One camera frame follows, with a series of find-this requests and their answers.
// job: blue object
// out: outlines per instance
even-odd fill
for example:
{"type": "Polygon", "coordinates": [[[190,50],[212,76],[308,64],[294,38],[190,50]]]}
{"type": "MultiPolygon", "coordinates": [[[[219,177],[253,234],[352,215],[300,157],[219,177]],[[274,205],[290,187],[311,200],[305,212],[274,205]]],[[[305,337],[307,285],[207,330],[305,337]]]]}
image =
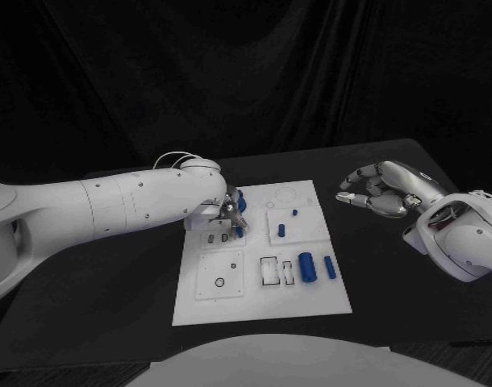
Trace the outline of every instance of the blue object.
{"type": "Polygon", "coordinates": [[[245,202],[243,198],[239,198],[236,200],[236,208],[239,209],[239,212],[243,212],[245,209],[248,208],[248,203],[245,202]]]}
{"type": "Polygon", "coordinates": [[[313,256],[310,252],[303,252],[298,256],[300,271],[303,282],[317,281],[317,273],[314,271],[313,256]]]}
{"type": "Polygon", "coordinates": [[[334,272],[333,261],[330,259],[330,256],[324,257],[324,265],[327,267],[330,279],[333,280],[336,278],[336,272],[334,272]]]}

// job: black table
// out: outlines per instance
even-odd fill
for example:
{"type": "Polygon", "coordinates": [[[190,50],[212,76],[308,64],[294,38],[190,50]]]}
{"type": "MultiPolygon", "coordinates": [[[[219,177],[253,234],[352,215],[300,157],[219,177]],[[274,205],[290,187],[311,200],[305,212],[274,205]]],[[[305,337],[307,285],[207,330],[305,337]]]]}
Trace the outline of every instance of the black table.
{"type": "Polygon", "coordinates": [[[353,314],[171,327],[184,237],[173,223],[75,246],[36,268],[0,326],[0,371],[161,361],[258,333],[373,346],[492,339],[492,273],[457,281],[401,238],[415,213],[388,219],[334,199],[344,176],[383,160],[405,162],[458,191],[411,139],[219,160],[236,186],[313,180],[353,314]]]}

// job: robotic hand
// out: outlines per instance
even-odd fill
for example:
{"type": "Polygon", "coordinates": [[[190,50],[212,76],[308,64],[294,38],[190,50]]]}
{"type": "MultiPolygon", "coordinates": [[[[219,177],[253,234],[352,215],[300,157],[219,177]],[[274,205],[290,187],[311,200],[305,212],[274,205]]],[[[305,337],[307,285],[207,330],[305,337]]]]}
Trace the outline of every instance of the robotic hand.
{"type": "Polygon", "coordinates": [[[483,191],[448,194],[428,175],[398,161],[362,167],[347,176],[340,189],[363,178],[372,196],[339,192],[337,200],[388,218],[402,218],[408,210],[418,212],[418,220],[403,231],[405,242],[458,280],[470,282],[487,274],[492,195],[483,191]]]}
{"type": "Polygon", "coordinates": [[[215,219],[217,228],[248,230],[219,165],[194,158],[173,166],[54,184],[0,184],[0,297],[76,244],[181,219],[187,230],[215,219]]]}

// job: black backdrop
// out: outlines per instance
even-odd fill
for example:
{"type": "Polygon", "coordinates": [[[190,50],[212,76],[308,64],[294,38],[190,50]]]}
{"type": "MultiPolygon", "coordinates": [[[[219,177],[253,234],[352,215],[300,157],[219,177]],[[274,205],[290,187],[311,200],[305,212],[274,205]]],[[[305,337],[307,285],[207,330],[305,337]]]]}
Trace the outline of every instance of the black backdrop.
{"type": "Polygon", "coordinates": [[[492,192],[492,0],[0,2],[2,182],[402,137],[492,192]]]}

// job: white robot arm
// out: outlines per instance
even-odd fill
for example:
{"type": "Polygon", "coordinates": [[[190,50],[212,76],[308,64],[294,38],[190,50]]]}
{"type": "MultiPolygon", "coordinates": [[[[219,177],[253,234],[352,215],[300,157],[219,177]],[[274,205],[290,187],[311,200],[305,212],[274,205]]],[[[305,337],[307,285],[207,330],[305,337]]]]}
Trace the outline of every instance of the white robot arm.
{"type": "Polygon", "coordinates": [[[388,218],[408,210],[421,215],[405,229],[405,242],[431,257],[458,280],[474,281],[492,271],[492,195],[483,191],[448,194],[437,181],[398,161],[362,167],[340,189],[367,178],[372,197],[340,192],[337,200],[369,208],[388,218]]]}
{"type": "Polygon", "coordinates": [[[246,230],[238,192],[219,172],[213,161],[194,158],[180,169],[0,184],[0,297],[43,260],[76,244],[181,219],[187,229],[219,219],[246,230]]]}

